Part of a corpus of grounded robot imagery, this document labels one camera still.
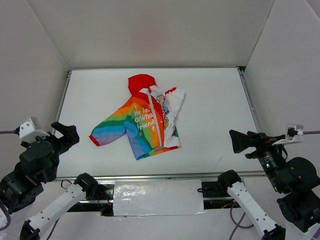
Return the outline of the rainbow hooded kids jacket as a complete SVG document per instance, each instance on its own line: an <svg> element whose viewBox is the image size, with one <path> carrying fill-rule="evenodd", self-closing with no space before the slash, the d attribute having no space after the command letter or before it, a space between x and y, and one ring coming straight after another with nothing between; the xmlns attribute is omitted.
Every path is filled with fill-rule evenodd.
<svg viewBox="0 0 320 240"><path fill-rule="evenodd" d="M128 90L131 97L92 130L90 140L99 147L127 135L136 160L180 148L176 118L185 91L164 91L148 74L129 77Z"/></svg>

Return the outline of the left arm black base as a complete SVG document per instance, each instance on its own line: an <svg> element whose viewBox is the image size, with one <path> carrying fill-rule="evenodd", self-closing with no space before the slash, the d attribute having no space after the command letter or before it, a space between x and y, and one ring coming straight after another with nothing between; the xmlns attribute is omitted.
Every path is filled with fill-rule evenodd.
<svg viewBox="0 0 320 240"><path fill-rule="evenodd" d="M94 211L98 211L102 216L112 217L114 215L114 185L99 184L96 195L88 200L88 205Z"/></svg>

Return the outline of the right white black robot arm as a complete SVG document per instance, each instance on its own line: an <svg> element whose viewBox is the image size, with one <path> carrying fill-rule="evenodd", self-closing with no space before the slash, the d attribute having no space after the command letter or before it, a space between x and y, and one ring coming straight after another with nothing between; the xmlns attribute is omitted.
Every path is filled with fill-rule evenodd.
<svg viewBox="0 0 320 240"><path fill-rule="evenodd" d="M320 238L320 197L314 192L320 178L312 162L303 157L287 159L285 145L304 140L303 126L289 124L279 136L263 132L241 133L230 130L233 151L239 154L254 148L245 157L258 160L270 183L274 206L284 218L281 226L263 210L249 193L244 181L234 170L218 176L217 189L223 196L232 197L243 209L262 240L318 240Z"/></svg>

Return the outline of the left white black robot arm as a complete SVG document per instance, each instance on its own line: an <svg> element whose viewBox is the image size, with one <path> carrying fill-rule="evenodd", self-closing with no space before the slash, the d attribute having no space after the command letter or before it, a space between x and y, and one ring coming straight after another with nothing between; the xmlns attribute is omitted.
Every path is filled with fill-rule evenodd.
<svg viewBox="0 0 320 240"><path fill-rule="evenodd" d="M77 128L53 122L52 128L62 134L56 137L43 131L30 117L12 134L17 134L25 148L14 170L0 181L0 238L2 240L39 240L51 226L78 201L91 200L98 194L98 182L88 173L80 174L64 193L40 213L26 219L43 184L57 177L60 155L80 141Z"/></svg>

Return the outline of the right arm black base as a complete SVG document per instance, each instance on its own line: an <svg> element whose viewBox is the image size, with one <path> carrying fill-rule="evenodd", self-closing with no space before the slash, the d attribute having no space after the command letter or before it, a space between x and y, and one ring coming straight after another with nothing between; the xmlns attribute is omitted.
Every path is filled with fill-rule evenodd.
<svg viewBox="0 0 320 240"><path fill-rule="evenodd" d="M197 192L201 193L204 198L222 198L228 196L217 181L203 181Z"/></svg>

